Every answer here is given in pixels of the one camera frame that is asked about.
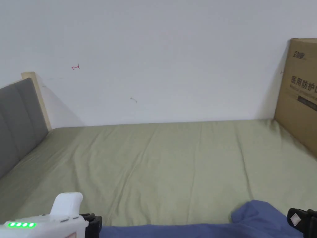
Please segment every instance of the cardboard panel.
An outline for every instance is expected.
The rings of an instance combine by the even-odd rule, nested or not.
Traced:
[[[317,156],[317,39],[291,39],[274,118]]]

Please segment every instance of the blue fabric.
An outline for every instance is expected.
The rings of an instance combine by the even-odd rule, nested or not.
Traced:
[[[230,224],[103,226],[100,238],[302,238],[286,216],[267,202],[252,200],[231,214]]]

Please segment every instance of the upholstered headboard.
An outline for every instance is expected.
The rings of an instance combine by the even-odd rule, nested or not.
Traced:
[[[51,129],[34,72],[0,89],[0,178]]]

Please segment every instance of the green bed sheet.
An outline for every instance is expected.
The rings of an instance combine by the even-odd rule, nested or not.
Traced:
[[[0,180],[0,222],[62,192],[104,225],[229,222],[246,201],[317,207],[317,161],[273,120],[60,128]]]

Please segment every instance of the red mark on wall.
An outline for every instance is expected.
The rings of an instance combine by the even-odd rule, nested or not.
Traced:
[[[76,68],[79,69],[79,65],[78,65],[77,67],[74,67],[74,66],[73,66],[73,67],[72,67],[72,70],[75,70]]]

